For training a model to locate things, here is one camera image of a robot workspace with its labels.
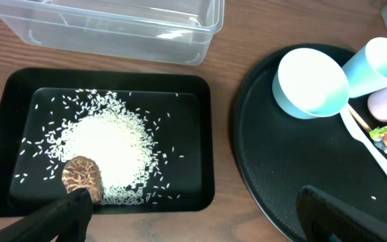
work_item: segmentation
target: round black tray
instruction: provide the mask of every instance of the round black tray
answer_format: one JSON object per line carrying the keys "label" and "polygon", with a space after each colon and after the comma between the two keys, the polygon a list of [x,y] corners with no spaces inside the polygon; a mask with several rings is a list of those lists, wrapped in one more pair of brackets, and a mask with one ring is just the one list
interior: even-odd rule
{"label": "round black tray", "polygon": [[[350,136],[340,115],[299,120],[275,102],[275,72],[282,57],[295,48],[317,49],[340,65],[353,56],[334,46],[301,44],[271,54],[247,75],[234,103],[232,149],[250,193],[293,241],[305,241],[296,215],[296,197],[305,185],[387,223],[387,177],[364,145]],[[350,104],[371,127],[386,125],[369,114],[367,96]]]}

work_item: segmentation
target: rectangular black tray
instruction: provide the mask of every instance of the rectangular black tray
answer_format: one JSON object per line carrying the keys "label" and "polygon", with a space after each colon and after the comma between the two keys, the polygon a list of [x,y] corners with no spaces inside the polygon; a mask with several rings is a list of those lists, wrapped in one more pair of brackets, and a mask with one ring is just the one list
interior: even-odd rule
{"label": "rectangular black tray", "polygon": [[[64,109],[61,97],[79,94],[75,89],[80,88],[97,89],[101,95],[115,91],[130,111],[149,110],[146,128],[161,118],[154,138],[159,143],[154,151],[165,151],[169,156],[168,164],[160,161],[159,168],[165,184],[171,185],[159,191],[162,198],[154,198],[158,204],[151,200],[134,206],[96,205],[94,213],[197,211],[211,203],[214,171],[210,90],[203,79],[190,75],[28,68],[8,78],[0,103],[0,216],[25,216],[66,194],[60,180],[64,163],[60,163],[52,182],[44,181],[46,167],[51,165],[49,158],[45,154],[32,158],[35,150],[22,143],[22,138],[36,142],[43,137],[41,127],[47,127],[49,121],[60,123],[62,118],[74,116],[74,110]],[[28,176],[21,184],[22,177],[14,175],[23,173]],[[153,186],[165,184],[159,176],[152,175],[143,193],[153,193]]]}

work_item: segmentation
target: black plate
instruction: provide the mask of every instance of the black plate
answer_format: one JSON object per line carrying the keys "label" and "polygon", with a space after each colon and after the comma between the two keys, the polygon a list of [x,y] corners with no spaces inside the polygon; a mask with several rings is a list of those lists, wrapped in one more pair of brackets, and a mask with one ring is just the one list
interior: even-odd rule
{"label": "black plate", "polygon": [[[364,145],[350,136],[340,116],[299,120],[275,102],[275,72],[295,48],[317,49],[340,65],[353,56],[334,46],[301,44],[273,53],[249,73],[234,103],[232,124],[232,149],[248,189],[268,219],[293,241],[305,240],[295,205],[305,185],[387,223],[387,177]],[[367,96],[350,104],[371,127],[386,125],[369,114]]]}
{"label": "black plate", "polygon": [[[160,176],[152,175],[143,189],[146,196],[156,190],[153,186],[166,187],[170,183],[168,189],[156,190],[162,198],[156,195],[148,203],[136,206],[98,205],[94,213],[197,211],[211,203],[214,172],[210,90],[203,79],[189,75],[31,68],[11,75],[0,103],[0,216],[24,216],[66,194],[60,180],[65,164],[53,160],[59,163],[56,177],[44,181],[44,177],[49,177],[46,170],[51,165],[49,158],[44,153],[32,156],[39,151],[34,142],[45,138],[42,126],[56,128],[63,118],[75,120],[75,111],[80,109],[74,110],[74,105],[64,109],[62,95],[73,98],[79,95],[80,99],[88,100],[86,94],[75,92],[78,88],[97,89],[101,95],[112,90],[126,101],[130,111],[145,115],[144,111],[148,110],[146,128],[153,128],[153,121],[161,118],[154,138],[159,143],[153,151],[162,151],[168,156],[168,164],[164,164],[166,159],[159,161],[163,181],[159,181]],[[26,140],[22,143],[23,137],[33,144],[29,145]],[[48,146],[44,142],[43,150]],[[28,176],[21,184],[23,173]]]}

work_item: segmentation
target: cup rim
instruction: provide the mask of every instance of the cup rim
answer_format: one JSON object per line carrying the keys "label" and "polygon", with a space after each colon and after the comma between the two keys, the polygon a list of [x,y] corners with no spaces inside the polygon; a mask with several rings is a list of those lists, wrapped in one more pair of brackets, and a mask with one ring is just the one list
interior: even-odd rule
{"label": "cup rim", "polygon": [[365,58],[367,59],[367,63],[368,65],[371,67],[371,69],[373,70],[373,72],[379,76],[381,76],[382,78],[386,79],[387,80],[387,77],[384,76],[383,74],[381,74],[380,72],[377,71],[377,68],[373,67],[371,62],[369,61],[369,58],[368,58],[368,49],[371,48],[371,43],[373,41],[377,41],[377,40],[385,40],[387,41],[387,38],[385,37],[376,37],[376,38],[372,38],[370,41],[368,41],[368,43],[365,45]]}
{"label": "cup rim", "polygon": [[[307,110],[305,110],[304,108],[301,108],[300,106],[298,106],[297,104],[295,104],[295,102],[293,102],[293,100],[291,100],[291,98],[288,96],[288,93],[285,92],[284,88],[282,87],[282,84],[281,84],[281,78],[280,78],[280,72],[281,72],[281,69],[280,69],[280,65],[285,61],[287,60],[288,58],[290,58],[289,54],[293,54],[293,52],[296,52],[296,51],[299,51],[299,50],[308,50],[308,51],[313,51],[313,52],[317,52],[317,53],[320,53],[320,55],[322,55],[323,57],[325,58],[328,58],[329,60],[331,60],[332,64],[334,65],[334,67],[338,67],[338,69],[336,68],[336,71],[337,72],[340,72],[340,75],[342,76],[342,78],[344,77],[344,80],[346,81],[342,81],[342,85],[345,87],[345,102],[344,104],[338,109],[338,111],[336,112],[333,112],[331,114],[314,114],[312,112],[309,112]],[[315,50],[313,48],[297,48],[297,49],[294,49],[294,50],[291,50],[289,51],[287,54],[285,54],[285,56],[283,56],[282,60],[280,61],[279,63],[279,67],[277,69],[277,77],[278,77],[278,81],[279,81],[279,85],[280,85],[280,88],[282,89],[282,92],[283,94],[285,95],[285,97],[289,100],[289,102],[295,106],[295,108],[299,109],[301,112],[304,112],[305,114],[308,114],[312,117],[315,117],[315,118],[326,118],[326,117],[331,117],[331,116],[334,116],[336,114],[338,114],[345,106],[346,104],[348,103],[349,101],[349,80],[347,79],[347,76],[346,74],[344,73],[343,69],[341,68],[341,66],[333,59],[331,58],[329,55],[319,51],[319,50]]]}

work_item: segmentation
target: white plastic knife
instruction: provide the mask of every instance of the white plastic knife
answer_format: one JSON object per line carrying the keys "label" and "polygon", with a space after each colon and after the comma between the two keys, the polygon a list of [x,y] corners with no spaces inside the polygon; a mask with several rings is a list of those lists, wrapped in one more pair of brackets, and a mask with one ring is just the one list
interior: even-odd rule
{"label": "white plastic knife", "polygon": [[345,106],[341,112],[340,116],[343,119],[344,125],[346,125],[347,131],[350,135],[360,142],[362,142],[367,150],[371,153],[374,159],[377,161],[377,164],[382,168],[383,172],[387,175],[387,159],[377,150],[377,148],[357,125],[356,121],[353,119],[352,115],[349,112],[347,106]]}

